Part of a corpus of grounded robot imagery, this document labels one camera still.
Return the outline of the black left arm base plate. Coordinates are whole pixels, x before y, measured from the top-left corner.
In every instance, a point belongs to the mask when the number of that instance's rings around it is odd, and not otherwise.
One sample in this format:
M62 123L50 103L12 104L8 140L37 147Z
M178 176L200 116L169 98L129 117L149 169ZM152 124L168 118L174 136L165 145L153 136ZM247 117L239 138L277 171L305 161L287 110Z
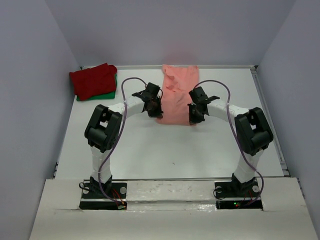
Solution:
M100 188L93 187L90 182L80 182L81 197L79 208L81 210L108 210L118 211L127 209L127 183L113 182L106 197Z

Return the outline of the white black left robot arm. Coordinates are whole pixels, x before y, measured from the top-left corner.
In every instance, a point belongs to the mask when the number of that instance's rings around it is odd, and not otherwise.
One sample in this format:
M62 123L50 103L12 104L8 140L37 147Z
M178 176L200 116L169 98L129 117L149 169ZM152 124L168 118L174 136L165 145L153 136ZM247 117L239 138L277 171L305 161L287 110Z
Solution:
M101 198L108 198L112 189L110 169L111 154L115 150L124 131L126 120L134 115L147 112L150 118L161 118L161 88L151 82L145 89L129 97L123 95L123 101L114 105L95 107L84 131L92 155L92 173L89 183L84 187Z

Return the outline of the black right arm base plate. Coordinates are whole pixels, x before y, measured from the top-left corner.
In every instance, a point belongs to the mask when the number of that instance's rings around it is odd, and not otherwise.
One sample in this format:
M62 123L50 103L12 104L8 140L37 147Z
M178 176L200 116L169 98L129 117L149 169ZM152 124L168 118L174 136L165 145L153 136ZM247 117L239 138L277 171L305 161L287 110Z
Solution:
M212 193L216 199L215 207L217 210L263 209L257 181L239 191L231 189L230 181L218 181L214 183Z

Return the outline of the salmon pink t-shirt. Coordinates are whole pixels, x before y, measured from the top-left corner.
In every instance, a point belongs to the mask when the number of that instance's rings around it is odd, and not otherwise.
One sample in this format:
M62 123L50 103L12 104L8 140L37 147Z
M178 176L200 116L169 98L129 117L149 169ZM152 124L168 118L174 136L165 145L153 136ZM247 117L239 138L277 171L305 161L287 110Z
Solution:
M192 102L189 92L199 83L199 68L196 65L178 67L164 64L161 99L162 118L156 121L162 125L189 126L189 106Z

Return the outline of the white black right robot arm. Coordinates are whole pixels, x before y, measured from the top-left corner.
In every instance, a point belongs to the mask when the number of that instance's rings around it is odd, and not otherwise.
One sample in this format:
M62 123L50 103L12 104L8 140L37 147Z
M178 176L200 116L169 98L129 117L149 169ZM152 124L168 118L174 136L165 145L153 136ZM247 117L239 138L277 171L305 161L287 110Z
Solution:
M226 121L240 151L239 161L231 180L215 184L216 198L218 200L245 198L248 193L258 198L261 188L256 180L257 165L264 150L274 140L263 110L259 107L248 109L232 105L229 100L221 100L215 95L209 97L200 86L191 90L189 95L190 125L205 121L206 116Z

